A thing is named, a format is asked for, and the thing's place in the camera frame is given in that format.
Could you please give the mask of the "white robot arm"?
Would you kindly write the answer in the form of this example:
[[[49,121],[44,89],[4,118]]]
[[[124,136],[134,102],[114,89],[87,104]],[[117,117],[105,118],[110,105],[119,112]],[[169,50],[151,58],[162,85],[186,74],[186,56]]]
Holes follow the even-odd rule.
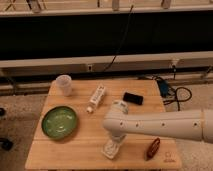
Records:
[[[127,104],[115,100],[103,119],[112,138],[144,134],[213,144],[213,110],[129,114]]]

